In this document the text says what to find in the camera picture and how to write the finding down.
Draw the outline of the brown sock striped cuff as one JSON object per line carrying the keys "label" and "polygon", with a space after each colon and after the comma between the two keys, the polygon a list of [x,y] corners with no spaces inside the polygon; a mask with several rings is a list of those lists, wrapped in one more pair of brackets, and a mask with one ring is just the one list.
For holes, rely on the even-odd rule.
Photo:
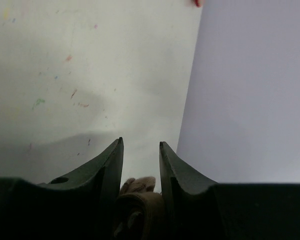
{"label": "brown sock striped cuff", "polygon": [[125,181],[115,201],[112,240],[168,239],[165,202],[155,186],[153,176]]}

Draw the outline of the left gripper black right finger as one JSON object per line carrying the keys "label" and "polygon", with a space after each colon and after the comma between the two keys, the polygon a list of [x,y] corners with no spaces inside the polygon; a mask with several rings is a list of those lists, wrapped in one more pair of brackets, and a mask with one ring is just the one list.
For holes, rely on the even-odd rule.
{"label": "left gripper black right finger", "polygon": [[300,240],[300,184],[217,183],[159,144],[173,240]]}

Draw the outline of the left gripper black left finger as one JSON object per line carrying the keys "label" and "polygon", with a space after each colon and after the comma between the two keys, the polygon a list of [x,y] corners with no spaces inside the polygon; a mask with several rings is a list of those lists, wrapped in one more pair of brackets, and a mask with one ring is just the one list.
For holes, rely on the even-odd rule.
{"label": "left gripper black left finger", "polygon": [[0,240],[106,240],[119,195],[124,141],[55,178],[0,177]]}

